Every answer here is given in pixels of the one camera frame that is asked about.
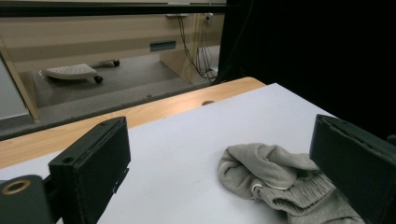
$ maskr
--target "round hole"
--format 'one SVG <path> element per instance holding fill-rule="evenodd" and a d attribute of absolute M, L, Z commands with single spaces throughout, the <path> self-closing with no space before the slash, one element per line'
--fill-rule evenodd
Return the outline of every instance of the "round hole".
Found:
<path fill-rule="evenodd" d="M 17 180 L 6 185 L 2 192 L 3 194 L 9 195 L 23 191 L 30 185 L 30 180 Z"/>
<path fill-rule="evenodd" d="M 202 103 L 202 105 L 208 105 L 208 104 L 212 104 L 212 103 L 215 103 L 215 102 L 214 101 L 204 101 Z"/>
<path fill-rule="evenodd" d="M 64 158 L 64 159 L 62 160 L 62 162 L 63 162 L 63 163 L 69 163 L 69 162 L 72 161 L 72 160 L 73 160 L 72 157 L 67 157 L 67 158 Z"/>

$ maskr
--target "white tabletop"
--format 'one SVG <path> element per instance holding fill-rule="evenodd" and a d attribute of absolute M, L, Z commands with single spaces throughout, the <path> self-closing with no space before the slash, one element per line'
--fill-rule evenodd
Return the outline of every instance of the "white tabletop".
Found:
<path fill-rule="evenodd" d="M 271 84 L 130 129 L 130 172 L 99 223 L 287 223 L 283 212 L 224 188 L 218 162 L 236 144 L 308 153 L 317 114 L 330 115 Z M 46 177 L 57 154 L 1 169 L 0 179 Z"/>

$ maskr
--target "gray cloth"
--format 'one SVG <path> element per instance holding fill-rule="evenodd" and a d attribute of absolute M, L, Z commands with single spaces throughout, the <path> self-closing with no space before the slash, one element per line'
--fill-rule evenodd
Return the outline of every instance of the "gray cloth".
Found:
<path fill-rule="evenodd" d="M 364 223 L 306 153 L 260 143 L 230 146 L 219 161 L 219 180 L 242 198 L 287 212 L 289 223 Z"/>

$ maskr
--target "metal ring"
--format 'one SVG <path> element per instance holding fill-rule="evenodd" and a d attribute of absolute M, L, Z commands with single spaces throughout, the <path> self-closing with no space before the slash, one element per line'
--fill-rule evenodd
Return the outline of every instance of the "metal ring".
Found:
<path fill-rule="evenodd" d="M 24 189 L 29 187 L 29 185 L 30 185 L 30 180 L 27 180 L 27 179 L 17 180 L 12 183 L 9 183 L 5 187 L 3 187 L 2 192 L 3 192 L 3 194 L 6 194 L 6 195 L 15 194 L 15 193 L 23 191 Z"/>

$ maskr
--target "wooden table edge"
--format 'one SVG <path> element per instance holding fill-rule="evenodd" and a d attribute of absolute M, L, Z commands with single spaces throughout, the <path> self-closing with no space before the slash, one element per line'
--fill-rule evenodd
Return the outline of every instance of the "wooden table edge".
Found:
<path fill-rule="evenodd" d="M 107 119 L 125 116 L 128 129 L 131 129 L 157 119 L 164 119 L 198 108 L 205 101 L 220 101 L 264 86 L 265 84 L 256 78 L 243 77 L 197 91 L 182 93 L 147 104 L 0 141 L 0 169 L 64 150 L 96 124 Z"/>

